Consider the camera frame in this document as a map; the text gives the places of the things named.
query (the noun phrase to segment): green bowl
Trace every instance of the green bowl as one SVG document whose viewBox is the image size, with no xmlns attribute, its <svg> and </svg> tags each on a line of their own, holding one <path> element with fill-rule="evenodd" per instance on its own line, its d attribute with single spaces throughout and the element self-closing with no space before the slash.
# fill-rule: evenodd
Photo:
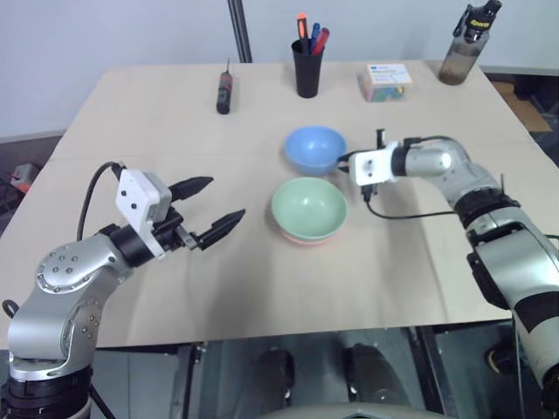
<svg viewBox="0 0 559 419">
<path fill-rule="evenodd" d="M 298 177 L 285 182 L 273 194 L 272 214 L 288 238 L 322 242 L 346 221 L 348 203 L 332 183 Z"/>
</svg>

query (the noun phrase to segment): blue bowl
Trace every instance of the blue bowl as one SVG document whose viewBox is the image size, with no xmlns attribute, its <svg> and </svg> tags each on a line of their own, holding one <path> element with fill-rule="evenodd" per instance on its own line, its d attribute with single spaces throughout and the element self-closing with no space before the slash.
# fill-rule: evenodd
<svg viewBox="0 0 559 419">
<path fill-rule="evenodd" d="M 322 176 L 335 169 L 346 154 L 346 141 L 326 127 L 303 127 L 293 131 L 284 151 L 289 162 L 304 175 Z"/>
</svg>

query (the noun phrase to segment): pen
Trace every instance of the pen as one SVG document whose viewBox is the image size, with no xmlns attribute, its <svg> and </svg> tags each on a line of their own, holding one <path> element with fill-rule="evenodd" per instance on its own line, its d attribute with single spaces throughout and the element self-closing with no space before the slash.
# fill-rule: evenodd
<svg viewBox="0 0 559 419">
<path fill-rule="evenodd" d="M 321 24 L 318 22 L 313 25 L 313 34 L 311 35 L 311 48 L 310 51 L 313 50 L 314 45 L 316 44 L 316 39 L 318 38 L 319 34 L 321 33 Z"/>
<path fill-rule="evenodd" d="M 318 36 L 316 44 L 314 45 L 313 55 L 318 55 L 321 53 L 321 51 L 324 49 L 324 44 L 326 44 L 329 36 L 330 31 L 328 30 L 328 28 L 322 28 L 321 34 Z"/>
<path fill-rule="evenodd" d="M 299 34 L 300 51 L 308 54 L 308 32 L 307 32 L 307 13 L 299 13 L 297 15 L 297 32 Z"/>
</svg>

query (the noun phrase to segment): red marker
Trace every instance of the red marker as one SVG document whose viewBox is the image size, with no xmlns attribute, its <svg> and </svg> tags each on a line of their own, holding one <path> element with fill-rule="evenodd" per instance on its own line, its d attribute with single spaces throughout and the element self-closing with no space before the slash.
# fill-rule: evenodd
<svg viewBox="0 0 559 419">
<path fill-rule="evenodd" d="M 307 13 L 297 15 L 297 33 L 299 34 L 300 51 L 308 54 Z"/>
<path fill-rule="evenodd" d="M 324 49 L 324 44 L 326 44 L 326 41 L 328 40 L 328 37 L 330 36 L 330 31 L 328 30 L 328 28 L 322 28 L 321 30 L 321 34 L 318 36 L 318 39 L 316 40 L 316 44 L 314 45 L 313 48 L 313 55 L 318 55 L 321 53 L 321 51 Z"/>
</svg>

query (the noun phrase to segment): screwdriver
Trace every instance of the screwdriver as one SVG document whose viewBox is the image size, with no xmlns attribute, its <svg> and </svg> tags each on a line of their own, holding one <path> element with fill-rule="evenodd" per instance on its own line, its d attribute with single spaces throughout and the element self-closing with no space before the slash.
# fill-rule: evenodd
<svg viewBox="0 0 559 419">
<path fill-rule="evenodd" d="M 231 104 L 231 89 L 233 88 L 233 77 L 229 73 L 229 59 L 227 69 L 219 76 L 219 88 L 217 89 L 217 111 L 222 115 L 229 113 Z"/>
</svg>

